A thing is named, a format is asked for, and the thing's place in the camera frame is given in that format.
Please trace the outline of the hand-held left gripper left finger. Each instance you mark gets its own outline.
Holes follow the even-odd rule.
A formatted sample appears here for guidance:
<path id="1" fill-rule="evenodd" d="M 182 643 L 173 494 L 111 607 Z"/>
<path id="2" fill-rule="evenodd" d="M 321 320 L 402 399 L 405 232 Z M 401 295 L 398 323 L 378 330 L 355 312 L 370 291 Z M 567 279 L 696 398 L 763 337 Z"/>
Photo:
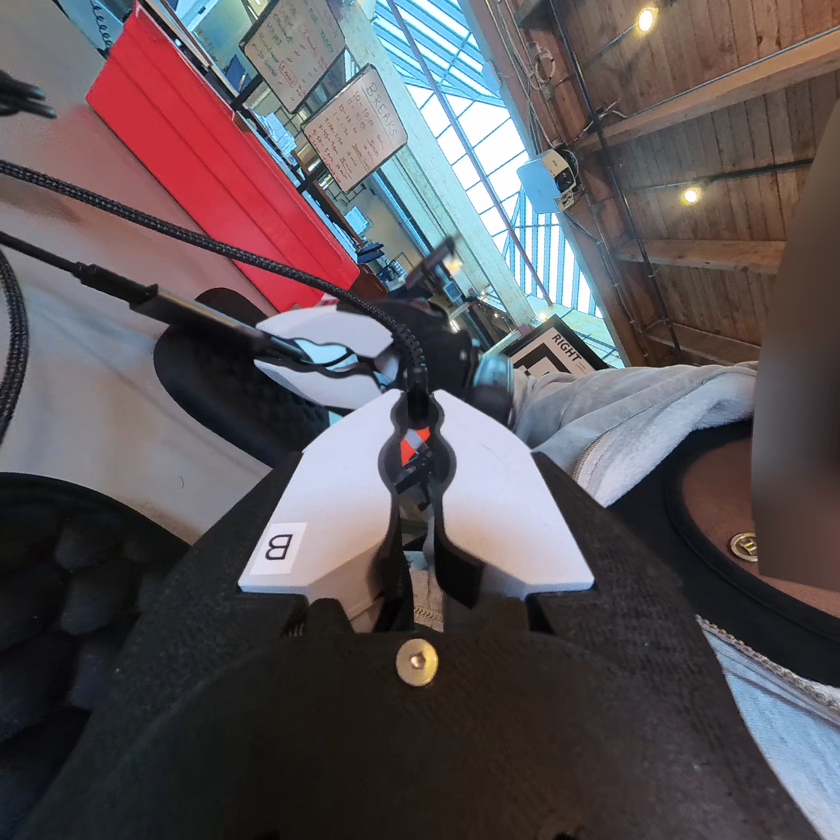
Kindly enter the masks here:
<path id="1" fill-rule="evenodd" d="M 396 478 L 406 394 L 389 391 L 307 446 L 238 579 L 242 592 L 338 601 L 364 631 L 413 626 Z"/>

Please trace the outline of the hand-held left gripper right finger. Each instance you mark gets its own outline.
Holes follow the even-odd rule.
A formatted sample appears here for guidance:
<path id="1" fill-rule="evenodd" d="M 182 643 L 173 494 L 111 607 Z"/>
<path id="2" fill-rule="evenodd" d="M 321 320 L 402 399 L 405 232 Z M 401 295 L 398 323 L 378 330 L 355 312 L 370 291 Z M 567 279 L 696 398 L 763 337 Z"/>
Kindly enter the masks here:
<path id="1" fill-rule="evenodd" d="M 434 571 L 468 609 L 483 596 L 587 592 L 595 576 L 530 449 L 449 394 L 430 399 Z"/>

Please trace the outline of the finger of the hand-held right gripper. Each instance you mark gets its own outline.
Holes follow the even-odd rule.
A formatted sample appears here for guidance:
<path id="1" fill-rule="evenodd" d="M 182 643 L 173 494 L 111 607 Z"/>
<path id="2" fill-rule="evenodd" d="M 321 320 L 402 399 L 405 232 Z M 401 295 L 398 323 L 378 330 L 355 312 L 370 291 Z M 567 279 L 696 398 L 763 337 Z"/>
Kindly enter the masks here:
<path id="1" fill-rule="evenodd" d="M 257 358 L 255 367 L 304 400 L 327 408 L 361 408 L 397 387 L 396 378 L 376 370 L 370 360 L 329 365 Z"/>
<path id="2" fill-rule="evenodd" d="M 256 324 L 257 330 L 293 344 L 344 347 L 365 358 L 392 348 L 392 332 L 373 318 L 338 308 L 288 310 Z"/>

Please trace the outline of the dark grey usb hub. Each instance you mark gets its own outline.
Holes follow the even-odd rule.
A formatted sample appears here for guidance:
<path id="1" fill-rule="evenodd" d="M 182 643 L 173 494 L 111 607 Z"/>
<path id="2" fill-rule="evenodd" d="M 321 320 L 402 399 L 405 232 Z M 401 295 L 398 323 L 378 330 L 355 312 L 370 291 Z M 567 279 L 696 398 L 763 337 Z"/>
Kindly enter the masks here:
<path id="1" fill-rule="evenodd" d="M 156 284 L 145 286 L 97 265 L 74 263 L 16 238 L 1 233 L 1 244 L 75 277 L 88 288 L 126 302 L 133 312 L 183 329 L 203 340 L 216 340 L 253 359 L 310 363 L 311 357 L 294 343 L 250 326 L 200 302 L 187 300 Z"/>

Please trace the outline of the person's right forearm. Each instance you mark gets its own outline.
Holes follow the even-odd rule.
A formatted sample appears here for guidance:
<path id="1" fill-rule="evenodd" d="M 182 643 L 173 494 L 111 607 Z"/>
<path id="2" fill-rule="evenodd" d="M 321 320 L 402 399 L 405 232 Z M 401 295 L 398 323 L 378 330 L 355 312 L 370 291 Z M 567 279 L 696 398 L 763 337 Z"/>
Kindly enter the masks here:
<path id="1" fill-rule="evenodd" d="M 749 420 L 757 361 L 514 373 L 510 429 L 604 508 L 625 496 L 691 433 Z"/>

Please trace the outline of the black textured pad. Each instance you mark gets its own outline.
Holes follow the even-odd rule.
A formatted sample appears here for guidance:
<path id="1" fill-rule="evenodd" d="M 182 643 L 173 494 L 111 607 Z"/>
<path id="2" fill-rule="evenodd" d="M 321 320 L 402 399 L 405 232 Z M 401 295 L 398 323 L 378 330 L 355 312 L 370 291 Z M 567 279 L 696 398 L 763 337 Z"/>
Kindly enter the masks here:
<path id="1" fill-rule="evenodd" d="M 206 290 L 193 301 L 253 327 L 267 318 L 235 290 Z M 326 408 L 272 381 L 248 353 L 214 339 L 167 326 L 153 363 L 166 392 L 190 417 L 270 468 L 330 426 Z"/>

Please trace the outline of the black shirt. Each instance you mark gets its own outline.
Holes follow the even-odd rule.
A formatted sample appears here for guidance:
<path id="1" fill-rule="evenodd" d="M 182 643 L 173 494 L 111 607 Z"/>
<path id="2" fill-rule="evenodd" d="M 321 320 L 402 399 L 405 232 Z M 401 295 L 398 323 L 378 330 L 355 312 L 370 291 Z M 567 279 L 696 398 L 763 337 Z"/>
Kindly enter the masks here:
<path id="1" fill-rule="evenodd" d="M 754 531 L 752 422 L 697 430 L 610 510 L 679 578 L 694 612 L 799 677 L 839 687 L 838 594 L 773 579 L 731 540 Z"/>

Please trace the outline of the red plastic bin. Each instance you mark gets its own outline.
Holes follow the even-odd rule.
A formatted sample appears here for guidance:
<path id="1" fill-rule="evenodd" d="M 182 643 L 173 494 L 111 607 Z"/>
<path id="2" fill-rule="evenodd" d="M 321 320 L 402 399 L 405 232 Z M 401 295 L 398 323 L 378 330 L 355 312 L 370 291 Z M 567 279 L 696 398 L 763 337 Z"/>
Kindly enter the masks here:
<path id="1" fill-rule="evenodd" d="M 140 2 L 87 103 L 205 234 L 352 287 L 354 259 Z"/>

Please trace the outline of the handwritten whiteboard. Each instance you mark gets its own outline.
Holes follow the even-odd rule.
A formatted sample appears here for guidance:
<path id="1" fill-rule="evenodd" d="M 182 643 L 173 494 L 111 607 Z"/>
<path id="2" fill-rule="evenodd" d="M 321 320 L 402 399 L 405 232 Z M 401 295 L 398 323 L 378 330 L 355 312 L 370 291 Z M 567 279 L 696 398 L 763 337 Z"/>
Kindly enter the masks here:
<path id="1" fill-rule="evenodd" d="M 359 72 L 303 123 L 302 131 L 342 193 L 350 193 L 407 144 L 378 70 Z"/>
<path id="2" fill-rule="evenodd" d="M 294 112 L 341 57 L 345 39 L 327 1 L 272 1 L 239 43 L 257 75 Z"/>

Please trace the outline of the skylight window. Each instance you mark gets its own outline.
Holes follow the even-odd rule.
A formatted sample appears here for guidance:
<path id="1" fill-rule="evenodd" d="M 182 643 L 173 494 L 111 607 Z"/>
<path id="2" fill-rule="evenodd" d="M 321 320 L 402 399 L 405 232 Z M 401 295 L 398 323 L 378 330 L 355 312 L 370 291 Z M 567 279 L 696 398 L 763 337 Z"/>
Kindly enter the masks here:
<path id="1" fill-rule="evenodd" d="M 624 363 L 554 214 L 537 213 L 518 169 L 528 146 L 480 51 L 466 2 L 375 2 L 372 24 L 396 71 L 539 320 L 558 314 L 603 362 Z"/>

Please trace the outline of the black padded cushion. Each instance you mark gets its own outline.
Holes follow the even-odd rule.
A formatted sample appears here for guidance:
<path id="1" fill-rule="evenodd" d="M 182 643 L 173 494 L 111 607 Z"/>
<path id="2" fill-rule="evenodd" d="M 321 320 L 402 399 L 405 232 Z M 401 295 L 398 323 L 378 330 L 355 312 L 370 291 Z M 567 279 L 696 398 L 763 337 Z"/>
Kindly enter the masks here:
<path id="1" fill-rule="evenodd" d="M 1 475 L 1 838 L 104 698 L 133 626 L 190 544 L 104 494 Z"/>

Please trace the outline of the grey fleece jacket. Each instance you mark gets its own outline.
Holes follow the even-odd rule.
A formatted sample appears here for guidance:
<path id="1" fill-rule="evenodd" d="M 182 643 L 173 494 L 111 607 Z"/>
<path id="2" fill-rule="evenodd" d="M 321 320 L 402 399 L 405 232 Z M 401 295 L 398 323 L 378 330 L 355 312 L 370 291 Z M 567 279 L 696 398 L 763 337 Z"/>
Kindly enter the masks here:
<path id="1" fill-rule="evenodd" d="M 774 663 L 696 616 L 767 763 L 817 834 L 839 838 L 839 688 Z"/>

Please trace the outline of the white wall box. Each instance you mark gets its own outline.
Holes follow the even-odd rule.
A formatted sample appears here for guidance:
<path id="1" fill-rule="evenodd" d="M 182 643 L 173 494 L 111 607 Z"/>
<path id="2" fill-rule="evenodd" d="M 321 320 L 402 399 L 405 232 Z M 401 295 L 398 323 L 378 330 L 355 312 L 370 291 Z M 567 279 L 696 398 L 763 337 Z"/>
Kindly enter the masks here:
<path id="1" fill-rule="evenodd" d="M 518 168 L 518 178 L 539 215 L 564 213 L 581 191 L 578 162 L 573 151 L 563 146 L 530 159 Z"/>

